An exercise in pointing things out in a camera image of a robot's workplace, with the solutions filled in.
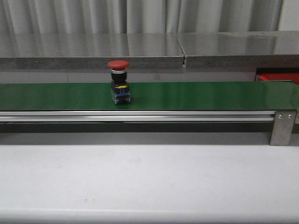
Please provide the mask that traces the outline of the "green conveyor belt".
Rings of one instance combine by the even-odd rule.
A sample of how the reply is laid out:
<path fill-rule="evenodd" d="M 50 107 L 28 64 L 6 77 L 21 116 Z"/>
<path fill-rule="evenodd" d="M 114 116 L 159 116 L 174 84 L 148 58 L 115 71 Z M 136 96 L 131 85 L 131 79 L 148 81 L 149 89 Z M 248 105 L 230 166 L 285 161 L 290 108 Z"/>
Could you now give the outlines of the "green conveyor belt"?
<path fill-rule="evenodd" d="M 2 84 L 2 111 L 297 110 L 292 82 L 131 83 L 131 102 L 115 105 L 109 83 Z"/>

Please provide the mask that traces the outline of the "steel conveyor support bracket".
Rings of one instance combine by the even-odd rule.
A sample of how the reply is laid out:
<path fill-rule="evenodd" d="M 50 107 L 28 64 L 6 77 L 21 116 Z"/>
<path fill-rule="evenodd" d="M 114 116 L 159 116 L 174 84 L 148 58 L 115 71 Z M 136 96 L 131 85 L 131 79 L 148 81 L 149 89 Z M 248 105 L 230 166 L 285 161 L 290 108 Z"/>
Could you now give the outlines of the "steel conveyor support bracket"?
<path fill-rule="evenodd" d="M 288 146 L 295 123 L 296 111 L 277 111 L 271 134 L 271 146 Z"/>

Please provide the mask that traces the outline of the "red plastic tray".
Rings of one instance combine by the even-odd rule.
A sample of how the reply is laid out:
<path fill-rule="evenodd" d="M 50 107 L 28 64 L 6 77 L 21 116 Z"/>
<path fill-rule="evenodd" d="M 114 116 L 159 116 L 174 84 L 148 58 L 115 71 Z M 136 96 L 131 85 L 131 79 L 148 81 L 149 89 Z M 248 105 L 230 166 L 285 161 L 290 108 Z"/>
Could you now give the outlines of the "red plastic tray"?
<path fill-rule="evenodd" d="M 256 75 L 256 81 L 291 81 L 299 84 L 298 73 L 262 73 Z"/>

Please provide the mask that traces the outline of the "grey stone countertop shelf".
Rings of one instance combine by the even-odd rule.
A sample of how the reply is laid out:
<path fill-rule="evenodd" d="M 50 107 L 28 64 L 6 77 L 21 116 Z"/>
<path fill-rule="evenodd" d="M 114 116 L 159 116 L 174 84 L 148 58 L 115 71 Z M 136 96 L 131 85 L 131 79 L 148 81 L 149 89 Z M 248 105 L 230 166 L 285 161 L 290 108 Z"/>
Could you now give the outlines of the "grey stone countertop shelf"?
<path fill-rule="evenodd" d="M 298 31 L 181 34 L 2 34 L 0 67 L 14 70 L 297 68 Z"/>

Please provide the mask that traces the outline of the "grey pleated curtain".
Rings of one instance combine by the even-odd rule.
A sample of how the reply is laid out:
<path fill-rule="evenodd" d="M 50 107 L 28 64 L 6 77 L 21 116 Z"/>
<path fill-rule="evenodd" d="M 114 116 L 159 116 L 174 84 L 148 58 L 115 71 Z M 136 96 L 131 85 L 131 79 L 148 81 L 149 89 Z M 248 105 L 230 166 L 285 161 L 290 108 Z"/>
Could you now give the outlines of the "grey pleated curtain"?
<path fill-rule="evenodd" d="M 3 34 L 274 31 L 281 0 L 3 0 Z"/>

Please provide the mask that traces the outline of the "red mushroom push button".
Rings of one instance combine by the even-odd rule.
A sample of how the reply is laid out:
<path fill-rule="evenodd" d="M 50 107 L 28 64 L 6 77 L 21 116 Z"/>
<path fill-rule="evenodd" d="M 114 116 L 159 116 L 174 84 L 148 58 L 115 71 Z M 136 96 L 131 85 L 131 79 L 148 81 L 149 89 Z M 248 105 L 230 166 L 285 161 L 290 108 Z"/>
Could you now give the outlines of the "red mushroom push button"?
<path fill-rule="evenodd" d="M 111 93 L 115 105 L 130 103 L 130 87 L 127 82 L 128 61 L 110 61 L 108 67 L 111 69 Z"/>

